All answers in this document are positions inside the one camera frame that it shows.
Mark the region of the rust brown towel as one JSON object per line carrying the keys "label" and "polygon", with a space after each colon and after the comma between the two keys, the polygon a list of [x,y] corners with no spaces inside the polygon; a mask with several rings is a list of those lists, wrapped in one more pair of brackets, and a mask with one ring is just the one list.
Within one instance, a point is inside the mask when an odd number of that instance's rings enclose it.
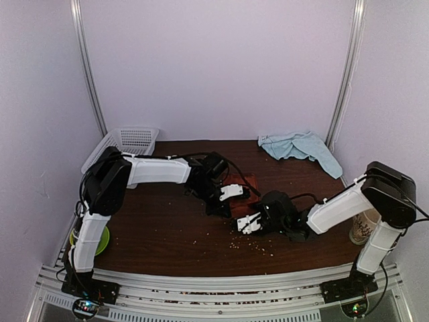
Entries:
{"label": "rust brown towel", "polygon": [[261,197],[258,197],[253,191],[250,190],[248,186],[245,185],[245,182],[238,173],[232,172],[226,176],[223,181],[223,185],[230,184],[240,184],[243,188],[249,191],[248,197],[237,196],[227,199],[230,207],[231,217],[238,219],[245,217],[246,215],[253,215],[257,213],[257,210],[254,209],[253,204],[258,203]]}

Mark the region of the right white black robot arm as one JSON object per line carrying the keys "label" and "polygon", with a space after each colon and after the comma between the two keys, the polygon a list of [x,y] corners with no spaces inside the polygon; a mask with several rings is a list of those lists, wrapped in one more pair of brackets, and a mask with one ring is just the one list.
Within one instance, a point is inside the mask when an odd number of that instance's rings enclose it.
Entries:
{"label": "right white black robot arm", "polygon": [[298,211],[292,198],[281,191],[267,193],[255,207],[259,214],[249,222],[252,232],[280,232],[296,242],[323,234],[364,211],[375,210],[379,221],[359,252],[351,276],[344,281],[344,291],[353,297],[369,286],[369,277],[395,242],[415,224],[416,214],[423,212],[416,203],[415,181],[377,161],[368,164],[365,173],[342,192],[304,211]]}

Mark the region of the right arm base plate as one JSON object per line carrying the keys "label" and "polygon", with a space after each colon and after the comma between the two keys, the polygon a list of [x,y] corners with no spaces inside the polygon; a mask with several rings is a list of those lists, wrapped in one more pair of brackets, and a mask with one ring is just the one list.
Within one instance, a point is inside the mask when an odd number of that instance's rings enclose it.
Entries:
{"label": "right arm base plate", "polygon": [[355,297],[362,297],[368,292],[375,292],[378,290],[378,285],[376,281],[363,284],[362,282],[352,282],[350,278],[342,278],[321,283],[320,290],[324,302],[333,303]]}

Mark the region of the white perforated plastic basket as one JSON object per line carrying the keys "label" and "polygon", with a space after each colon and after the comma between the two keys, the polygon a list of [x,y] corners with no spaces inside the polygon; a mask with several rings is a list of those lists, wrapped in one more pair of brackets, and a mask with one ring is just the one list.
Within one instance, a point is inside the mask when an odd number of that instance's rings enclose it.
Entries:
{"label": "white perforated plastic basket", "polygon": [[112,129],[86,159],[82,165],[81,173],[84,174],[110,146],[129,154],[152,155],[159,133],[160,130],[153,127],[118,127]]}

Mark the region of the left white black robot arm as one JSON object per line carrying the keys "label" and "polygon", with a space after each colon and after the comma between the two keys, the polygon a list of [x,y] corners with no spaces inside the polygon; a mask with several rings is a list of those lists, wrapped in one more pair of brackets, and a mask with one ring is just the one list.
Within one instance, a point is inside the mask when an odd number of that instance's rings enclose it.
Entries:
{"label": "left white black robot arm", "polygon": [[71,288],[82,298],[96,292],[94,258],[103,230],[122,207],[127,187],[143,183],[181,184],[206,205],[207,215],[231,217],[219,182],[228,169],[227,159],[216,152],[182,156],[131,156],[109,148],[84,174],[79,187],[78,239],[68,253],[73,273]]}

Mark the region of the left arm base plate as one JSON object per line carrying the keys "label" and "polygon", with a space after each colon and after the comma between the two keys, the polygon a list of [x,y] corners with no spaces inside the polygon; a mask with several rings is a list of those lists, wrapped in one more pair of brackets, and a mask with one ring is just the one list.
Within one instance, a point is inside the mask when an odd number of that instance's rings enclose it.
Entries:
{"label": "left arm base plate", "polygon": [[119,289],[120,286],[114,282],[92,278],[83,280],[75,276],[67,276],[61,287],[63,293],[111,305],[116,303]]}

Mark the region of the light blue towel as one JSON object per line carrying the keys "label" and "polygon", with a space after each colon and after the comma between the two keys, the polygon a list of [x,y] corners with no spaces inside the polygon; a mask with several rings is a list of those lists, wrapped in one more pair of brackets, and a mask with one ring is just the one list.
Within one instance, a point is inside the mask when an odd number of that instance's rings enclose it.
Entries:
{"label": "light blue towel", "polygon": [[317,161],[334,179],[343,175],[343,168],[325,143],[314,132],[293,132],[279,136],[259,136],[257,144],[275,160],[295,158]]}

